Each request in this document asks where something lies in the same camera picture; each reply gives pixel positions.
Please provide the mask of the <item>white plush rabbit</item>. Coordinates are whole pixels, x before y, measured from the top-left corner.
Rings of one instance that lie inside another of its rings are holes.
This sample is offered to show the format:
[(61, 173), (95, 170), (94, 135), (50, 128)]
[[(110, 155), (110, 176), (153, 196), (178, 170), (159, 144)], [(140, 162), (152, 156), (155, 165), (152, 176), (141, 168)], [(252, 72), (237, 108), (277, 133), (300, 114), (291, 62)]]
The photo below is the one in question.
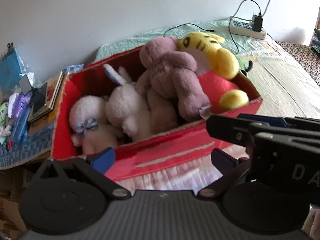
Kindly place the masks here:
[(146, 99), (137, 92), (136, 83), (124, 67), (115, 70), (104, 64), (103, 69), (107, 77), (118, 84), (106, 102), (109, 123), (121, 128), (134, 142), (152, 136), (151, 112)]

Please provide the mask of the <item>yellow tiger plush toy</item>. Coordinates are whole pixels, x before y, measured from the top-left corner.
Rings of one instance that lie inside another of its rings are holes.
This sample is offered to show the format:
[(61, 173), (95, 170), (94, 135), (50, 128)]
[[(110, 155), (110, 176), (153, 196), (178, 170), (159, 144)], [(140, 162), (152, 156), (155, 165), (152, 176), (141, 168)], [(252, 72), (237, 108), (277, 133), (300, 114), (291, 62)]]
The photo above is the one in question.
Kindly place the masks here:
[(212, 33), (194, 31), (177, 41), (177, 47), (196, 60), (196, 75), (208, 96), (213, 113), (223, 113), (249, 103), (246, 92), (232, 80), (239, 74), (236, 56), (221, 46), (225, 39)]

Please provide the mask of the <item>red cardboard storage box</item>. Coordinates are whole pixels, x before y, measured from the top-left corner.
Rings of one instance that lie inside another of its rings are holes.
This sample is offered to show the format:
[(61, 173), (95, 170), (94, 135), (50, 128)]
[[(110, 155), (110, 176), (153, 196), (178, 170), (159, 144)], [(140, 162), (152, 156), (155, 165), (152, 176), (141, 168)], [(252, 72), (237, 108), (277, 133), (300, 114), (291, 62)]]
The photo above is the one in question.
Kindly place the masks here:
[[(81, 97), (108, 95), (116, 87), (104, 73), (103, 64), (108, 63), (114, 68), (122, 66), (136, 80), (144, 71), (139, 51), (137, 47), (114, 54), (67, 76), (53, 133), (53, 158), (71, 159), (81, 153), (71, 140), (73, 131), (69, 125), (69, 113)], [(204, 120), (192, 122), (140, 142), (120, 145), (115, 150), (116, 162), (105, 175), (114, 181), (142, 176), (201, 158), (210, 154), (213, 148), (224, 149), (230, 145), (210, 137)]]

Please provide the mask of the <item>pink plush bear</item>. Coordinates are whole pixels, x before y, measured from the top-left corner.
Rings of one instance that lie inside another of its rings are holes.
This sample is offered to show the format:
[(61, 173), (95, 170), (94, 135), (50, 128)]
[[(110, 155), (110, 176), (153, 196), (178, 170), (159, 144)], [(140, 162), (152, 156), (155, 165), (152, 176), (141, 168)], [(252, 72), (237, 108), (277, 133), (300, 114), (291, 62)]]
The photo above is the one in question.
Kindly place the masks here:
[(200, 109), (210, 106), (196, 75), (197, 62), (180, 51), (175, 37), (156, 37), (139, 52), (146, 68), (136, 83), (137, 92), (146, 97), (153, 133), (162, 133), (186, 122), (200, 120)]

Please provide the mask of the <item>white plush lamb toy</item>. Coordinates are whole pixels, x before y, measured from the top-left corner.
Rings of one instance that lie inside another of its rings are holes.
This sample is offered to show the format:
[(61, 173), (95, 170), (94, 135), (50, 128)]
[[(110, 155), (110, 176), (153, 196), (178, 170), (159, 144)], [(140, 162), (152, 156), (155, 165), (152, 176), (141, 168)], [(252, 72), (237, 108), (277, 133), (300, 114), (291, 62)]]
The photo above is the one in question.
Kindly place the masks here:
[(69, 124), (75, 147), (82, 148), (83, 155), (93, 155), (106, 148), (116, 148), (123, 131), (112, 126), (106, 116), (106, 101), (98, 96), (81, 97), (71, 108)]

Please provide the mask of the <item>pastel patterned bed sheet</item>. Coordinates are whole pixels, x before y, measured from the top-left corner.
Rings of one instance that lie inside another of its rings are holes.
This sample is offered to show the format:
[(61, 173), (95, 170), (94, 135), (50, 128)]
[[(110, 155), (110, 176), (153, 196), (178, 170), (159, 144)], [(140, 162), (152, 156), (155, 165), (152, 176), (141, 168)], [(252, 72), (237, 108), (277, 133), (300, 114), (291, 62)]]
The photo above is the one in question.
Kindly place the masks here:
[[(199, 28), (213, 29), (225, 38), (225, 47), (238, 49), (243, 61), (253, 62), (248, 78), (262, 97), (254, 104), (259, 115), (319, 118), (319, 85), (308, 72), (277, 42), (268, 37), (256, 40), (230, 35), (228, 21), (197, 22), (175, 30), (171, 35), (183, 36)], [(206, 131), (180, 137), (177, 149), (166, 150), (163, 157), (152, 147), (141, 155), (118, 158), (106, 172), (129, 191), (194, 190), (209, 185), (221, 177), (211, 162), (211, 152), (219, 147), (235, 158), (245, 156), (244, 148), (223, 141), (214, 141)]]

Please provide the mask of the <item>stack of books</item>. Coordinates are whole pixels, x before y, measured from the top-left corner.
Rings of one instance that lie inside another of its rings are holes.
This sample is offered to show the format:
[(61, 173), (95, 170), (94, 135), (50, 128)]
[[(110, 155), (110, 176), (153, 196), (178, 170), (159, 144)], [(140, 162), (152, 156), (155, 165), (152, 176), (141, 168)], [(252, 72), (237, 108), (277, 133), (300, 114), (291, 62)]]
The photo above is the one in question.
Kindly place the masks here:
[(36, 113), (36, 115), (33, 115), (32, 105), (28, 118), (28, 122), (30, 124), (28, 131), (29, 136), (44, 130), (44, 128), (54, 122), (57, 111), (57, 108), (55, 107), (56, 100), (60, 94), (60, 87), (64, 82), (64, 75), (64, 72), (60, 71), (45, 81), (47, 83), (46, 104)]

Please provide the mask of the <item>black charger plug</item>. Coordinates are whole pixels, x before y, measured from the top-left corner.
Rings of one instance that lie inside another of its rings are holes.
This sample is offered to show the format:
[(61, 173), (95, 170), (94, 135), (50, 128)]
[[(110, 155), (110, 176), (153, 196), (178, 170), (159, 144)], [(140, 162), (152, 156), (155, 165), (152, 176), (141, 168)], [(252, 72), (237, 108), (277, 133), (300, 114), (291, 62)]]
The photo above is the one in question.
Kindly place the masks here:
[(257, 15), (254, 14), (252, 16), (252, 23), (251, 23), (252, 30), (255, 32), (261, 32), (262, 25), (263, 25), (262, 14), (261, 13), (259, 13)]

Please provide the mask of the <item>white power strip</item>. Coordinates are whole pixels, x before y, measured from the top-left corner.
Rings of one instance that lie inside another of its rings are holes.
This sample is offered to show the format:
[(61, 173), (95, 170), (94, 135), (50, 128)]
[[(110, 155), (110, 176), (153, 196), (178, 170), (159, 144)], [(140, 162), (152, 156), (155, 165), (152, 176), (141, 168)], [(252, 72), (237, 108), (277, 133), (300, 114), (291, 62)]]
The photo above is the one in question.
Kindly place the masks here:
[(262, 28), (261, 32), (255, 32), (252, 30), (251, 24), (249, 22), (240, 21), (235, 18), (231, 19), (229, 28), (230, 32), (235, 35), (252, 37), (260, 40), (264, 40), (267, 36), (264, 28)]

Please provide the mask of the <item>small black mirror stand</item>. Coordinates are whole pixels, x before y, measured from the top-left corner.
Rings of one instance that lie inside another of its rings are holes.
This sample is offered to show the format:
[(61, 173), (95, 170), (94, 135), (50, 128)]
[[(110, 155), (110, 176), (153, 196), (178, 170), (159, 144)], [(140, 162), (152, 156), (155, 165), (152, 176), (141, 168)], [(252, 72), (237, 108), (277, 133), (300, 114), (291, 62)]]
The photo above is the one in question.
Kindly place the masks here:
[(31, 85), (27, 75), (23, 75), (18, 84), (24, 96), (32, 98), (35, 95), (37, 88)]

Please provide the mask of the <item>green frog plush toy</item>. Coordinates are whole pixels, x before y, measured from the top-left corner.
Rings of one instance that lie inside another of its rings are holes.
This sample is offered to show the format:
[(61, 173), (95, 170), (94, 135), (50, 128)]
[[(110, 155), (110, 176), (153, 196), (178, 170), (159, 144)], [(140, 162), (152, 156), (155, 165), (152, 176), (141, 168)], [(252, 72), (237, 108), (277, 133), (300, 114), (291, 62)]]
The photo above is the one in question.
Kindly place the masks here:
[(4, 102), (1, 106), (0, 106), (0, 123), (5, 122), (6, 120), (6, 116), (8, 115), (8, 102)]

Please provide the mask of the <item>blue notebook in plastic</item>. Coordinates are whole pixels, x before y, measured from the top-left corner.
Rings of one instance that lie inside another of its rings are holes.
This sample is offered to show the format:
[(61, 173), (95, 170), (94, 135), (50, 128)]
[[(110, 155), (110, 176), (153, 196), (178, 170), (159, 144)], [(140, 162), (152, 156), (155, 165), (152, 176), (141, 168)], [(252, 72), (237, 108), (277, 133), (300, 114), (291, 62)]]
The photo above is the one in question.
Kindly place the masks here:
[(13, 89), (23, 74), (22, 60), (13, 43), (7, 44), (7, 53), (1, 57), (0, 84), (2, 93)]

